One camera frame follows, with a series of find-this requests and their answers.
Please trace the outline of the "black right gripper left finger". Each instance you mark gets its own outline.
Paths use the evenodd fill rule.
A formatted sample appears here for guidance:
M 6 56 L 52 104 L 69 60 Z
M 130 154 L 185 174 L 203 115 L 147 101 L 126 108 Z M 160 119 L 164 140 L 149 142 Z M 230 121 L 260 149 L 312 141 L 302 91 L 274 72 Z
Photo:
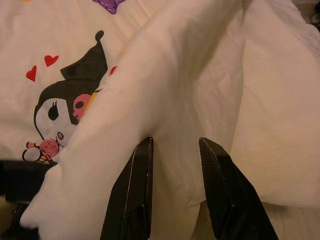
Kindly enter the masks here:
M 101 240 L 148 240 L 151 236 L 154 140 L 145 138 L 113 185 Z

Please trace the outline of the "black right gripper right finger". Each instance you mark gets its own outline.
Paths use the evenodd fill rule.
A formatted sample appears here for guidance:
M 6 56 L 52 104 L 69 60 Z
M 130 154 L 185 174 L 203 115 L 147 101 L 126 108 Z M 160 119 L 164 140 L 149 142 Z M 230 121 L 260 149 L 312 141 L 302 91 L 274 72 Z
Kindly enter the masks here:
M 217 240 L 276 240 L 278 236 L 250 181 L 222 146 L 201 137 L 199 150 L 214 237 Z

